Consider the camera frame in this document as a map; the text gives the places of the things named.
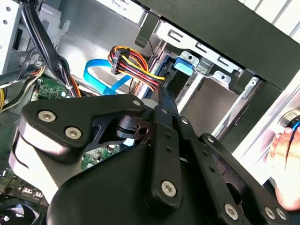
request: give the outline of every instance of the green circuit board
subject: green circuit board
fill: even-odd
[[[120,152],[119,145],[108,145],[94,149],[82,156],[81,168],[86,170]]]
[[[38,95],[38,100],[69,98],[67,88],[47,76],[41,76],[37,80],[34,92]]]

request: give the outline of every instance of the orange wire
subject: orange wire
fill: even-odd
[[[36,72],[31,73],[30,75],[37,75],[39,73],[40,69],[38,69]]]
[[[138,60],[136,60],[136,58],[134,58],[133,56],[130,56],[130,58],[134,61],[134,62],[136,62],[137,63],[137,65],[139,65],[140,66],[140,68],[143,68],[143,66],[139,63],[139,61]]]
[[[126,71],[121,70],[121,69],[118,69],[118,71],[119,71],[120,73],[122,73],[122,74],[127,74],[127,75],[133,76],[134,78],[136,78],[136,79],[139,80],[140,82],[146,84],[146,85],[151,89],[151,91],[154,92],[153,87],[151,87],[149,84],[147,84],[146,82],[144,82],[144,81],[142,81],[141,79],[139,79],[138,77],[136,77],[136,75],[134,75],[134,74],[132,74],[132,73],[129,73],[129,72],[126,72]]]
[[[74,80],[73,77],[71,77],[71,81],[72,81],[73,85],[75,86],[75,89],[76,89],[76,92],[78,93],[78,96],[81,97],[79,87],[78,87],[78,85],[77,85],[77,83],[76,83],[76,81]]]
[[[114,51],[116,51],[116,49],[118,49],[118,48],[129,48],[129,47],[127,47],[127,46],[122,46],[122,45],[118,45],[118,46],[116,46],[116,47],[114,48]],[[144,58],[137,50],[134,50],[133,48],[129,48],[129,49],[130,49],[131,51],[133,51],[134,53],[136,53],[136,54],[141,58],[141,60],[144,61],[145,65],[146,65],[146,71],[148,72],[148,71],[149,71],[149,68],[148,68],[148,64],[147,64],[145,58]]]

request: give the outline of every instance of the silver metal panel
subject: silver metal panel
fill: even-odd
[[[242,71],[237,65],[166,22],[158,22],[153,34],[179,49],[190,49],[198,53],[229,73],[233,70]]]
[[[184,108],[187,106],[192,96],[196,93],[203,80],[204,76],[198,75],[196,73],[193,73],[190,76],[186,85],[183,87],[178,97],[176,98],[176,105],[179,114],[183,112]]]
[[[91,59],[107,59],[115,45],[126,45],[146,56],[151,48],[135,45],[140,28],[95,0],[64,0],[61,3],[62,21],[69,19],[70,27],[62,37],[58,53],[67,59],[71,73],[83,79],[85,64]],[[153,45],[158,41],[151,38]],[[89,72],[106,85],[112,86],[123,75],[112,75],[109,68],[92,67]],[[119,90],[128,93],[130,81]]]
[[[218,136],[222,133],[224,129],[227,129],[229,125],[232,123],[233,119],[238,115],[240,110],[244,107],[244,105],[247,103],[247,97],[249,96],[250,92],[253,90],[253,88],[257,85],[259,79],[257,77],[253,77],[250,82],[245,87],[245,90],[241,95],[238,97],[238,99],[234,102],[230,110],[227,112],[227,114],[224,116],[224,118],[221,120],[221,122],[218,124],[216,129],[211,133],[215,138],[218,138]]]
[[[278,122],[299,102],[300,71],[232,154],[261,184],[270,177],[265,160],[272,139],[284,129]]]
[[[114,12],[125,17],[126,19],[130,20],[131,22],[138,24],[139,26],[142,25],[146,16],[148,15],[148,13],[145,12],[145,10],[141,6],[137,5],[131,0],[97,0],[97,1],[105,5],[106,7],[110,8]]]
[[[211,134],[237,98],[238,95],[212,79],[205,79],[201,87],[195,90],[181,115],[191,122],[198,136],[203,133]]]
[[[21,9],[22,6],[12,0],[0,1],[0,75],[5,74],[8,67]]]

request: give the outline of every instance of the wire harness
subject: wire harness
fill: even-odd
[[[164,77],[149,72],[145,58],[136,50],[126,46],[114,46],[108,55],[113,74],[127,74],[146,84],[152,91],[161,85]]]

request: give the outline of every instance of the cable tie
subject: cable tie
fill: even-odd
[[[68,90],[71,90],[71,89],[73,88],[73,86],[67,86],[67,85],[66,85],[66,88],[67,88]]]

